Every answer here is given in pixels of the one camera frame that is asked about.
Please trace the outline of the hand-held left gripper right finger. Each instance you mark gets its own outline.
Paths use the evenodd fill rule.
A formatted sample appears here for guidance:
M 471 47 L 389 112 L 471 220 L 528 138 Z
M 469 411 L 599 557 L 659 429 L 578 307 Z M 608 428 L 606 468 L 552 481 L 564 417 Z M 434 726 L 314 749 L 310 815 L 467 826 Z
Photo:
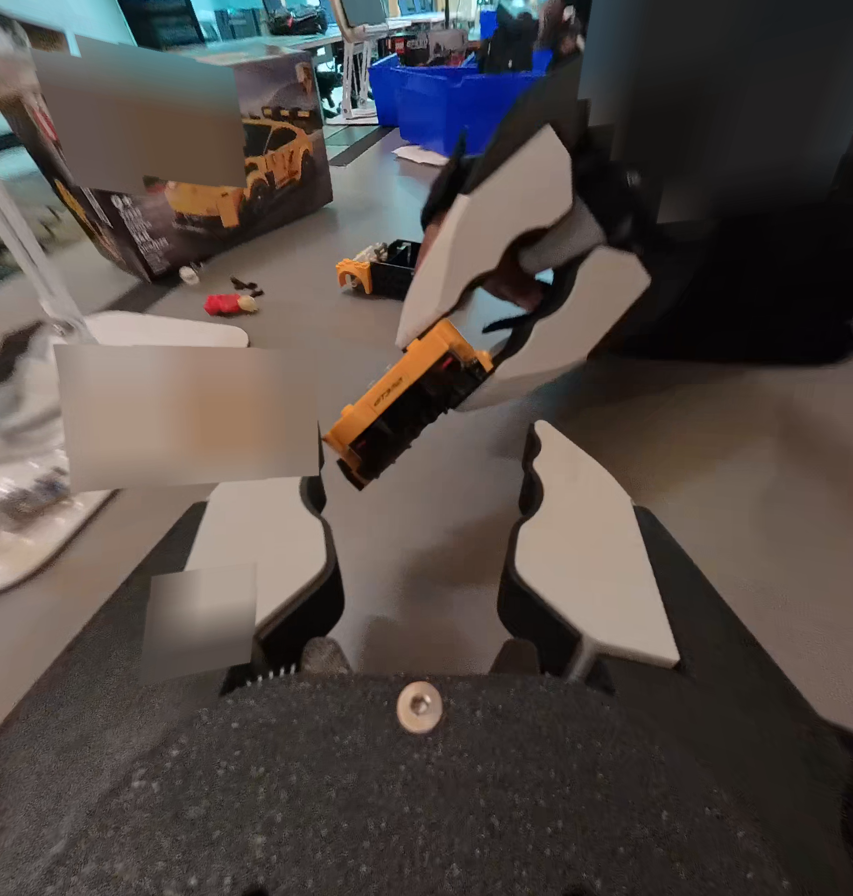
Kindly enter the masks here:
M 544 420 L 522 459 L 498 615 L 535 651 L 542 676 L 585 681 L 601 659 L 664 670 L 681 656 L 634 501 L 593 457 Z

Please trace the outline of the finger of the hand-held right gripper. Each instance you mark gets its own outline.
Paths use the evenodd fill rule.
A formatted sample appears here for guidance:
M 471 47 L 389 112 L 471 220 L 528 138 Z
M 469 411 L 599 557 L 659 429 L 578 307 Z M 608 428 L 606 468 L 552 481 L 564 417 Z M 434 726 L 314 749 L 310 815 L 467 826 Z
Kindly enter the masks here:
M 420 251 L 399 317 L 397 348 L 448 315 L 518 238 L 549 229 L 571 206 L 570 153 L 555 130 L 544 126 L 454 199 L 436 237 Z
M 532 315 L 514 323 L 495 370 L 459 406 L 461 412 L 521 399 L 580 366 L 647 291 L 639 258 L 606 246 L 592 250 L 552 288 Z

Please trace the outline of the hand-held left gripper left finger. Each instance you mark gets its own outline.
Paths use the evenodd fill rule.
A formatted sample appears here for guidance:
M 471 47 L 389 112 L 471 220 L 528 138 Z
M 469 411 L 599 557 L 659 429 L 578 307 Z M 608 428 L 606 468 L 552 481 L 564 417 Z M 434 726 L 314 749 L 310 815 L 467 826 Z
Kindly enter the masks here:
M 339 622 L 345 594 L 321 490 L 214 490 L 187 570 L 253 567 L 263 651 L 303 651 Z

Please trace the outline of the orange black lego car assembly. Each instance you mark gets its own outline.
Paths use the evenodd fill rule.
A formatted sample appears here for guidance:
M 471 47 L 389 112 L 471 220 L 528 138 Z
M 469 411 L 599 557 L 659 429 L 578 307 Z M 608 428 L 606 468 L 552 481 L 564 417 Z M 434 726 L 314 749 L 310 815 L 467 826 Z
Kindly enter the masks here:
M 450 321 L 441 320 L 411 341 L 398 362 L 342 410 L 322 442 L 337 455 L 345 478 L 363 490 L 494 369 L 488 351 L 476 349 Z

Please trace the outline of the person's right forearm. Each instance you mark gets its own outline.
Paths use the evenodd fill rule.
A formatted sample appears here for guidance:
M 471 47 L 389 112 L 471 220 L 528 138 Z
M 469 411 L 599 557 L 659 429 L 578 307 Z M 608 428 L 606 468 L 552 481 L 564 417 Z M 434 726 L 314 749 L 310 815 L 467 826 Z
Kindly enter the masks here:
M 824 366 L 853 357 L 853 136 L 817 203 L 653 225 L 633 200 L 615 248 L 651 283 L 589 353 L 701 364 Z

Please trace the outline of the lego wheel arch assembly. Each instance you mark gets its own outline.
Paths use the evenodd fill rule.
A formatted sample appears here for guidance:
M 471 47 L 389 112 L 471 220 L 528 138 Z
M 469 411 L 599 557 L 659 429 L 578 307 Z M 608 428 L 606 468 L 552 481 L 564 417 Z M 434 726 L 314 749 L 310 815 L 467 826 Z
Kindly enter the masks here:
M 422 244 L 404 239 L 371 244 L 335 266 L 338 285 L 365 297 L 402 301 L 412 283 Z

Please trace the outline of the lego set box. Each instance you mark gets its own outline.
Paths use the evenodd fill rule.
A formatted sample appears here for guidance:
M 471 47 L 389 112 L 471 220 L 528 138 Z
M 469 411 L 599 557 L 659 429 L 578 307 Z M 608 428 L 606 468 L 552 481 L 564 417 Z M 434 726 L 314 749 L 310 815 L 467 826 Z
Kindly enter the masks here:
M 33 51 L 0 112 L 96 250 L 153 281 L 332 200 L 305 52 Z

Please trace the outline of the clear bag of lego parts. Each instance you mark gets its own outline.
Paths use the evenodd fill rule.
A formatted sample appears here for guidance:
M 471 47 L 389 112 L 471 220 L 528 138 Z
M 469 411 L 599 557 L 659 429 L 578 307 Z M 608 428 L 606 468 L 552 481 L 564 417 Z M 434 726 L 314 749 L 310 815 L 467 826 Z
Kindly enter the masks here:
M 56 513 L 86 520 L 114 494 L 75 487 L 61 420 L 0 428 L 0 549 Z

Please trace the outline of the blue plastic storage bin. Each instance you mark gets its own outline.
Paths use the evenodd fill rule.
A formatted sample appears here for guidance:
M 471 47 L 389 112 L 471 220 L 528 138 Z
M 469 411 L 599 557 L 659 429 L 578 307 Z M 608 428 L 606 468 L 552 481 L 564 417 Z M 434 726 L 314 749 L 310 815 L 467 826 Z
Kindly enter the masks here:
M 382 57 L 370 65 L 370 93 L 373 95 L 379 126 L 399 127 L 399 97 L 408 75 L 408 68 L 395 54 Z
M 400 136 L 448 158 L 461 137 L 465 152 L 483 152 L 516 99 L 546 66 L 528 72 L 479 73 L 465 66 L 404 68 L 397 75 Z

